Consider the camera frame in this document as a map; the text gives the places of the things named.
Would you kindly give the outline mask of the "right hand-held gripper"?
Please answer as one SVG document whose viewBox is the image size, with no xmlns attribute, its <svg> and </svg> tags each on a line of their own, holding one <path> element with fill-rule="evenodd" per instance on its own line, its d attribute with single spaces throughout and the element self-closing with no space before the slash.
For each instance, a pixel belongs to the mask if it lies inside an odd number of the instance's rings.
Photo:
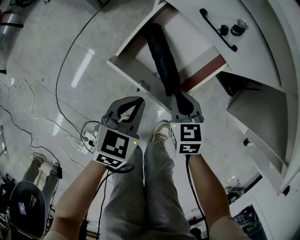
<svg viewBox="0 0 300 240">
<path fill-rule="evenodd" d="M 193 105 L 190 118 L 170 121 L 171 139 L 176 153 L 184 155 L 197 155 L 202 145 L 201 126 L 203 117 L 200 104 L 190 95 L 187 98 Z M 180 117 L 177 96 L 171 97 L 171 115 Z"/>
</svg>

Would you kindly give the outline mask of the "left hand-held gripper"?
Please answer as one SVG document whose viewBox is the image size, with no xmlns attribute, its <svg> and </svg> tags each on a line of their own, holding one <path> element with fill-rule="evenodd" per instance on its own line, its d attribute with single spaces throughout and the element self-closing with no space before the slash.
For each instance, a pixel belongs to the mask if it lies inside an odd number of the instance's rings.
<svg viewBox="0 0 300 240">
<path fill-rule="evenodd" d="M 129 118 L 121 121 L 121 115 L 134 107 Z M 145 101 L 142 97 L 125 97 L 114 101 L 102 117 L 97 144 L 92 160 L 112 169 L 120 169 L 134 153 L 138 143 L 137 134 Z"/>
</svg>

